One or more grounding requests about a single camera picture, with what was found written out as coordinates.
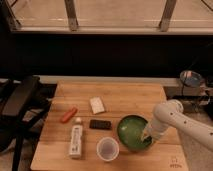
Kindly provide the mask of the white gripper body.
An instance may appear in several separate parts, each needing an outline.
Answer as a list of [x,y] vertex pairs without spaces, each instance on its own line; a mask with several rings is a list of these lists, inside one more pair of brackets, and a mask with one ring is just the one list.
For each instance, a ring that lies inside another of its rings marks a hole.
[[144,129],[144,134],[152,138],[161,138],[164,132],[165,129],[161,125],[153,124],[152,122],[149,122]]

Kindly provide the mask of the pale translucent gripper finger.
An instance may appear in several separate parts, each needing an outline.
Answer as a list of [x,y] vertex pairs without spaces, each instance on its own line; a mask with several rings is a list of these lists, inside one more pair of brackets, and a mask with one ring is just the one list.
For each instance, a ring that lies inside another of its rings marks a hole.
[[152,137],[149,135],[149,134],[147,134],[147,133],[143,133],[142,134],[142,136],[141,136],[141,141],[150,141],[150,140],[152,140]]

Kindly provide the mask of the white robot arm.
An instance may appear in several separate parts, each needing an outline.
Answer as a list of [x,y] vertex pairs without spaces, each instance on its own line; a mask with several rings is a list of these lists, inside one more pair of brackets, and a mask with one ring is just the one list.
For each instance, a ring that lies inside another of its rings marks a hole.
[[184,108],[179,100],[168,100],[153,108],[153,117],[141,134],[141,141],[148,137],[159,140],[169,126],[172,126],[213,151],[213,127],[191,119],[183,114]]

